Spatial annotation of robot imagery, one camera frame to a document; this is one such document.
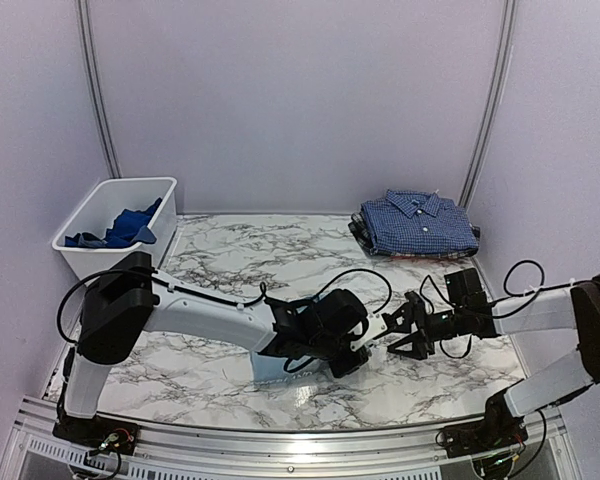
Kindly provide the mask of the dark blue garment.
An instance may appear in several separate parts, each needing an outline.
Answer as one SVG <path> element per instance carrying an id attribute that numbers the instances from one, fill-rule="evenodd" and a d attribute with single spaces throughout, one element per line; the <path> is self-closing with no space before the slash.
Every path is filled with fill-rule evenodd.
<path id="1" fill-rule="evenodd" d="M 74 236 L 66 236 L 64 246 L 86 249 L 125 249 L 136 243 L 155 244 L 157 237 L 149 228 L 149 222 L 161 203 L 162 199 L 157 198 L 146 210 L 124 209 L 102 238 L 90 232 L 80 232 Z"/>

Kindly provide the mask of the blue checked shirt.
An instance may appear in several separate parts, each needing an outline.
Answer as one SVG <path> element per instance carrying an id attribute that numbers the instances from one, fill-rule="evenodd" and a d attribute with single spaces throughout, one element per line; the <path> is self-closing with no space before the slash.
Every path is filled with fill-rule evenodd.
<path id="1" fill-rule="evenodd" d="M 479 248 L 466 211 L 435 192 L 389 190 L 360 213 L 372 254 L 449 257 Z"/>

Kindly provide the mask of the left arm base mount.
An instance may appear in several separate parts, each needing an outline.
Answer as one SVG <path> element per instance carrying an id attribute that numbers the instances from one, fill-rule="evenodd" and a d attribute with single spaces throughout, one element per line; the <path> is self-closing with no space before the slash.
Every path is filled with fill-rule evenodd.
<path id="1" fill-rule="evenodd" d="M 118 452 L 131 455 L 139 435 L 139 425 L 95 415 L 90 419 L 62 414 L 56 420 L 54 437 L 88 447 L 92 452 Z"/>

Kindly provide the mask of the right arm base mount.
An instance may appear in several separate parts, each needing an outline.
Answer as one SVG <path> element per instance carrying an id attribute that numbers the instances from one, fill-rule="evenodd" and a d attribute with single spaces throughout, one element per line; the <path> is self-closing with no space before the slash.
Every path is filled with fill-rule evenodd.
<path id="1" fill-rule="evenodd" d="M 522 417 L 511 414 L 502 390 L 486 400 L 481 420 L 447 425 L 435 437 L 436 444 L 448 458 L 485 453 L 528 439 Z"/>

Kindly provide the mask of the light blue garment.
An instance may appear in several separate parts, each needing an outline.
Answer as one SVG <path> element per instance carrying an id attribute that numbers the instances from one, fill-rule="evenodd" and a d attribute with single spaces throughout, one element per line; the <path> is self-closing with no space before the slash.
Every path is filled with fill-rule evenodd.
<path id="1" fill-rule="evenodd" d="M 276 335 L 261 352 L 249 353 L 254 382 L 289 382 L 324 370 L 326 361 L 317 357 L 308 344 L 313 333 L 309 314 L 316 301 L 305 298 L 287 302 L 267 297 L 264 303 L 272 309 Z"/>

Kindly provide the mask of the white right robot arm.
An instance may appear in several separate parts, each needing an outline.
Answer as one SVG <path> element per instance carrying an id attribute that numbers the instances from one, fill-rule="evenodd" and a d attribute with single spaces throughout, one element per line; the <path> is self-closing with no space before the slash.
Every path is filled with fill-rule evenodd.
<path id="1" fill-rule="evenodd" d="M 600 384 L 600 274 L 499 299 L 487 295 L 474 268 L 446 275 L 444 286 L 443 310 L 428 311 L 424 294 L 410 291 L 396 312 L 383 315 L 381 332 L 401 333 L 391 351 L 415 360 L 459 337 L 512 339 L 528 375 L 487 400 L 475 428 L 482 446 L 499 446 L 514 419 Z"/>

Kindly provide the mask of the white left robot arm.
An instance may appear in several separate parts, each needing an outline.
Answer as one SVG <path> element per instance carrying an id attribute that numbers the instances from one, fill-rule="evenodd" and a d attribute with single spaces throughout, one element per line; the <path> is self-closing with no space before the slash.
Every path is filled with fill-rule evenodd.
<path id="1" fill-rule="evenodd" d="M 294 301 L 261 292 L 248 300 L 197 290 L 155 269 L 149 254 L 131 253 L 113 267 L 82 277 L 81 330 L 63 388 L 66 426 L 86 445 L 105 438 L 97 416 L 110 370 L 124 362 L 142 332 L 167 332 L 239 346 L 287 362 L 317 359 L 341 378 L 367 359 L 371 317 L 351 291 L 335 289 Z"/>

